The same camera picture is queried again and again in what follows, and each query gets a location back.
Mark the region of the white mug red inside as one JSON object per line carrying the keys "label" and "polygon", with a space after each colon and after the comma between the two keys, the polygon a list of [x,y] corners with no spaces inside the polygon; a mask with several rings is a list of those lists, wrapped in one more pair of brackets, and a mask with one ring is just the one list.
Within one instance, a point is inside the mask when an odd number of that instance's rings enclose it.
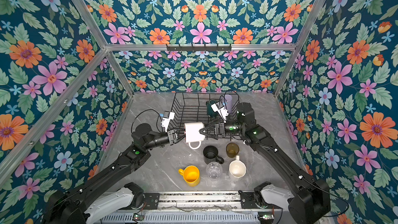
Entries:
{"label": "white mug red inside", "polygon": [[200,130],[205,126],[202,122],[185,123],[186,144],[193,150],[198,149],[205,139],[205,135]]}

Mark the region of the green mug cream inside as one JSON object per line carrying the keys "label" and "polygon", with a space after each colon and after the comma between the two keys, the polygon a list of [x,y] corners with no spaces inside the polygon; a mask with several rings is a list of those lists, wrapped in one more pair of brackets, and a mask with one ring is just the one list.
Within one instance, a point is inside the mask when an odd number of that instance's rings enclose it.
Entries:
{"label": "green mug cream inside", "polygon": [[206,112],[209,118],[216,118],[219,114],[217,110],[213,110],[212,105],[218,103],[216,100],[209,100],[206,102]]}

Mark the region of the lilac cup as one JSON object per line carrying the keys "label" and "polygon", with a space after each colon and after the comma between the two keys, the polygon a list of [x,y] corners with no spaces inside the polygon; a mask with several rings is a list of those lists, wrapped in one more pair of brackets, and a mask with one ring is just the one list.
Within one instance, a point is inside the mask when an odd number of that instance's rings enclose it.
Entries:
{"label": "lilac cup", "polygon": [[232,107],[233,107],[233,97],[230,94],[226,94],[224,96],[224,102],[225,102],[226,110],[228,111],[229,114],[231,114]]}

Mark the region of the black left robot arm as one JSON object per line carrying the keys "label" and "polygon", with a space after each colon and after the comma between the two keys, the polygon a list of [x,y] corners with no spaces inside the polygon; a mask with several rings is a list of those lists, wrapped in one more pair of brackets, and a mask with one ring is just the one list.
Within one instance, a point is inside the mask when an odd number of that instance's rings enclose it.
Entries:
{"label": "black left robot arm", "polygon": [[182,128],[155,132],[143,123],[131,134],[132,144],[121,152],[108,167],[87,182],[69,190],[52,194],[42,219],[43,224],[93,224],[108,214],[129,206],[143,194],[142,189],[129,183],[116,194],[103,197],[110,187],[138,170],[150,158],[150,150],[174,145],[184,139]]}

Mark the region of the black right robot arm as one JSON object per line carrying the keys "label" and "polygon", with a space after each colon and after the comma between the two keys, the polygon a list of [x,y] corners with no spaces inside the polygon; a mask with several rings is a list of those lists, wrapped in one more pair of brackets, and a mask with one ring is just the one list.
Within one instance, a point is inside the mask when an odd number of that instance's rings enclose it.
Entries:
{"label": "black right robot arm", "polygon": [[288,190],[268,181],[257,186],[253,200],[258,206],[271,204],[286,209],[297,224],[314,224],[326,216],[331,210],[328,184],[323,179],[315,180],[277,145],[271,134],[257,124],[250,103],[238,103],[233,119],[227,117],[228,111],[221,102],[208,101],[206,106],[208,116],[219,115],[199,130],[201,134],[216,140],[238,135],[244,144],[264,157],[288,185]]}

